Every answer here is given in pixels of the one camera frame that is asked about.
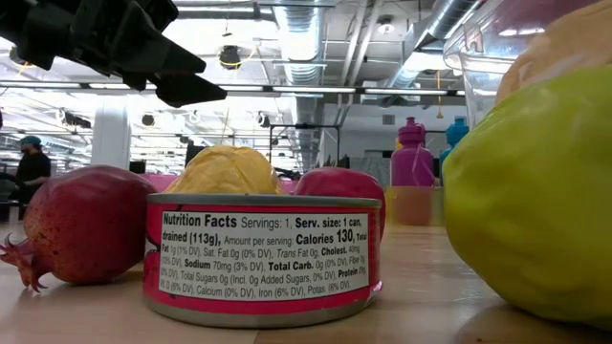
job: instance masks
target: nutrition facts label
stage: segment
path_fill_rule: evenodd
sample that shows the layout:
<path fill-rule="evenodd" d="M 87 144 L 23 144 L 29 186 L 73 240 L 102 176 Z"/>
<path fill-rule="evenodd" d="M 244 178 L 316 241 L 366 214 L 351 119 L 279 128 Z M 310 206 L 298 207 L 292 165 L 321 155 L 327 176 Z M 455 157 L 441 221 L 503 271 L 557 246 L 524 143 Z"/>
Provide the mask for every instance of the nutrition facts label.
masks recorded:
<path fill-rule="evenodd" d="M 165 212 L 161 291 L 213 300 L 329 296 L 369 285 L 367 214 Z"/>

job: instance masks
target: wall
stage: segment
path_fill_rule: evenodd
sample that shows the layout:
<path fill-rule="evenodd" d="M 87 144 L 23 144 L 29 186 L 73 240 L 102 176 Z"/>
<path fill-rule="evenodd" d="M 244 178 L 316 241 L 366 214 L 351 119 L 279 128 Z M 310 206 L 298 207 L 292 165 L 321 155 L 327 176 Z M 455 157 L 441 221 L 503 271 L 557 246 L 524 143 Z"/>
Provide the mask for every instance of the wall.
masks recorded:
<path fill-rule="evenodd" d="M 362 131 L 342 130 L 340 136 L 340 154 L 346 154 L 352 158 L 363 158 L 371 156 L 368 151 L 395 150 L 396 133 L 381 134 Z M 426 147 L 435 158 L 448 148 L 447 139 L 441 133 L 428 133 L 426 135 Z"/>
<path fill-rule="evenodd" d="M 340 157 L 344 155 L 340 147 Z M 335 129 L 323 129 L 321 131 L 321 139 L 318 147 L 317 163 L 319 166 L 330 161 L 338 160 L 338 131 Z"/>
<path fill-rule="evenodd" d="M 325 124 L 333 124 L 338 112 L 337 105 L 326 104 Z M 395 116 L 395 124 L 383 125 L 383 115 Z M 383 109 L 373 105 L 351 106 L 342 126 L 346 131 L 363 131 L 368 133 L 397 133 L 405 125 L 405 119 L 414 117 L 425 125 L 427 130 L 444 131 L 454 122 L 455 117 L 467 117 L 468 108 L 465 105 L 442 106 L 394 106 Z"/>

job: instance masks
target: air duct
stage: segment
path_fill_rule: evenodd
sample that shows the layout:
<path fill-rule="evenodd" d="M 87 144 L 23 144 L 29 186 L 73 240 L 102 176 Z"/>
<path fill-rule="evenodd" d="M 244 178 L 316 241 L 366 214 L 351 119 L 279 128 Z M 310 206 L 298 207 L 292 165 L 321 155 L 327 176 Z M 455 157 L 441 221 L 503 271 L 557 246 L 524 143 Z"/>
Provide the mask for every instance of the air duct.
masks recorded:
<path fill-rule="evenodd" d="M 322 10 L 313 7 L 275 7 L 276 22 L 280 28 L 282 56 L 285 60 L 309 62 L 320 56 Z M 321 83 L 321 69 L 317 65 L 285 65 L 287 82 L 295 86 L 312 86 Z M 295 97 L 297 123 L 321 124 L 323 103 L 316 97 Z M 316 149 L 313 132 L 296 130 L 302 162 L 306 169 L 313 165 Z"/>
<path fill-rule="evenodd" d="M 438 0 L 433 5 L 431 16 L 423 21 L 410 25 L 404 40 L 404 65 L 389 79 L 386 87 L 408 88 L 419 73 L 427 67 L 415 63 L 411 58 L 413 53 L 423 51 L 429 54 L 441 54 L 442 51 L 432 51 L 426 48 L 437 40 L 450 37 L 470 15 L 486 0 Z M 383 97 L 382 107 L 397 103 L 397 97 Z"/>
<path fill-rule="evenodd" d="M 225 20 L 261 20 L 274 22 L 270 7 L 252 6 L 206 6 L 199 2 L 186 2 L 178 6 L 179 19 L 225 19 Z"/>

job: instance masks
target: table surface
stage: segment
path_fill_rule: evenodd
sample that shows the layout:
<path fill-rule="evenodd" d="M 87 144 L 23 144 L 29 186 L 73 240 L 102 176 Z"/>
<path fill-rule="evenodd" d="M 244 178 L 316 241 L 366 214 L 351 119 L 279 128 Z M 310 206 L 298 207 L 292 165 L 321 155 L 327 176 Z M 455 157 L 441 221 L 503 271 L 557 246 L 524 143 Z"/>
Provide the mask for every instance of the table surface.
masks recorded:
<path fill-rule="evenodd" d="M 0 227 L 0 236 L 9 231 Z M 96 287 L 70 287 L 48 275 L 42 282 L 49 288 L 36 294 L 24 290 L 14 267 L 2 264 L 0 343 L 612 342 L 610 333 L 550 323 L 505 305 L 461 262 L 443 228 L 389 227 L 381 255 L 384 286 L 369 309 L 328 324 L 280 331 L 209 329 L 157 315 L 142 302 L 138 267 L 112 285 Z"/>

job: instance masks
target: cap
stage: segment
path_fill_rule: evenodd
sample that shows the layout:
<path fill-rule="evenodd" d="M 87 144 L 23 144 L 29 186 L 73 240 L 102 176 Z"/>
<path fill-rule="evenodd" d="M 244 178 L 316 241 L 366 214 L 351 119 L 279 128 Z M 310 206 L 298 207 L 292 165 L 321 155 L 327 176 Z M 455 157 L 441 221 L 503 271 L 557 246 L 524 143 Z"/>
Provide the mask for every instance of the cap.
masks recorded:
<path fill-rule="evenodd" d="M 42 141 L 35 136 L 26 136 L 25 138 L 19 141 L 19 143 L 21 144 L 40 144 L 41 142 Z"/>
<path fill-rule="evenodd" d="M 455 122 L 447 129 L 447 142 L 454 146 L 468 134 L 470 128 L 466 125 L 466 119 L 463 117 L 455 117 Z"/>
<path fill-rule="evenodd" d="M 425 132 L 423 124 L 417 123 L 414 117 L 409 117 L 406 119 L 406 125 L 398 131 L 400 143 L 422 142 L 425 139 Z"/>

